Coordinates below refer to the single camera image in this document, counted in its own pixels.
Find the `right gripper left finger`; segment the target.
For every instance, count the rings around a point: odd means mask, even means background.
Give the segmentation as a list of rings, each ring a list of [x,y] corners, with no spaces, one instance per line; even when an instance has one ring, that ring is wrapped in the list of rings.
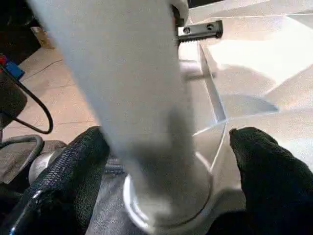
[[[23,193],[2,235],[84,235],[110,148],[101,128],[77,136]]]

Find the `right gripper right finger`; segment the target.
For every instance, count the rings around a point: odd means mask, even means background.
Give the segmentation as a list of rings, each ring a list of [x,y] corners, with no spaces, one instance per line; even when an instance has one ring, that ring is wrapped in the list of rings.
[[[255,127],[231,129],[246,198],[246,212],[256,235],[313,233],[313,173],[268,133]]]

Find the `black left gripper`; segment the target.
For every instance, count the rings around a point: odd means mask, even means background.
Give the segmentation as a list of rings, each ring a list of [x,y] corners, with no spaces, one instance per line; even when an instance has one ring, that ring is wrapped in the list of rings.
[[[221,38],[224,32],[222,20],[208,23],[183,25],[184,20],[176,20],[176,44]]]

